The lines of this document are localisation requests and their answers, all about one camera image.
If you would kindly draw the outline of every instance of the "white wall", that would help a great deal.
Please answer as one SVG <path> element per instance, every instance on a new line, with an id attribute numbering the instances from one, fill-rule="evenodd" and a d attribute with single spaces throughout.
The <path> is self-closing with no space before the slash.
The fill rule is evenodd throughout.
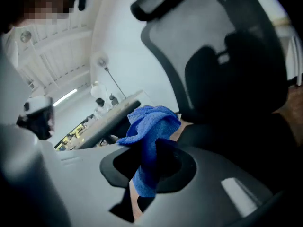
<path id="1" fill-rule="evenodd" d="M 270 21 L 288 17 L 278 0 L 258 0 Z"/>
<path id="2" fill-rule="evenodd" d="M 48 139 L 54 146 L 87 116 L 94 113 L 97 104 L 89 90 L 80 92 L 67 102 L 55 107 L 55 134 Z"/>
<path id="3" fill-rule="evenodd" d="M 126 96 L 143 89 L 156 105 L 178 111 L 164 69 L 140 39 L 146 23 L 132 15 L 130 6 L 134 1 L 103 0 L 93 33 L 92 54 L 103 51 L 108 56 L 108 68 Z M 91 79 L 105 84 L 109 94 L 113 92 L 119 100 L 123 98 L 110 76 L 96 68 L 93 61 Z"/>

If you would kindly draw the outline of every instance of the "ceiling light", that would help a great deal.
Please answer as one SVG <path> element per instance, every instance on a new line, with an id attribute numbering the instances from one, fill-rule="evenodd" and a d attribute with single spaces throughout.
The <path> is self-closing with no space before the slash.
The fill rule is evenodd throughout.
<path id="1" fill-rule="evenodd" d="M 32 38 L 32 34 L 29 31 L 24 31 L 20 37 L 23 43 L 27 43 L 28 41 L 30 41 L 31 38 Z"/>
<path id="2" fill-rule="evenodd" d="M 73 91 L 69 92 L 68 94 L 66 94 L 65 96 L 61 97 L 57 102 L 55 102 L 53 104 L 54 107 L 56 107 L 59 103 L 61 103 L 63 100 L 65 100 L 66 98 L 68 98 L 70 95 L 74 94 L 77 92 L 77 89 L 74 89 Z"/>

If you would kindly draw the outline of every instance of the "table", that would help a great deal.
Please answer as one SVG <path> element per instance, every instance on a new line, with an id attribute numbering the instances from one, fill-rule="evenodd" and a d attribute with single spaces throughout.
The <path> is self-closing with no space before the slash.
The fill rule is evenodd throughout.
<path id="1" fill-rule="evenodd" d="M 98 144 L 111 129 L 116 127 L 121 120 L 140 106 L 141 103 L 136 98 L 141 93 L 142 90 L 129 96 L 127 99 L 117 104 L 113 109 L 109 110 L 101 119 L 83 130 L 78 138 L 79 144 L 73 149 L 92 148 Z"/>

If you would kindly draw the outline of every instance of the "ceiling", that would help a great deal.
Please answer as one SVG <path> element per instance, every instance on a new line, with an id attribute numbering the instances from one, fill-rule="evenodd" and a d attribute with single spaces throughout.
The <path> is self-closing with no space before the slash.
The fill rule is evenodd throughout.
<path id="1" fill-rule="evenodd" d="M 16 28 L 16 69 L 32 88 L 32 96 L 51 96 L 54 101 L 73 89 L 90 86 L 90 50 L 93 28 L 102 0 L 91 1 L 90 9 L 74 12 L 56 24 Z M 29 31 L 29 42 L 21 34 Z"/>

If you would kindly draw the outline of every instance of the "blue microfiber cloth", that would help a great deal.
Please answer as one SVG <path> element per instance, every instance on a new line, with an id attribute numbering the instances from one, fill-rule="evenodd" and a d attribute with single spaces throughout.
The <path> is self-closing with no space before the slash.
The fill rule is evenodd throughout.
<path id="1" fill-rule="evenodd" d="M 142 162 L 133 177 L 133 183 L 141 197 L 154 197 L 159 181 L 156 174 L 156 140 L 169 139 L 180 127 L 181 122 L 173 111 L 164 106 L 144 106 L 127 117 L 131 126 L 126 137 L 120 139 L 118 143 L 129 145 L 140 141 Z"/>

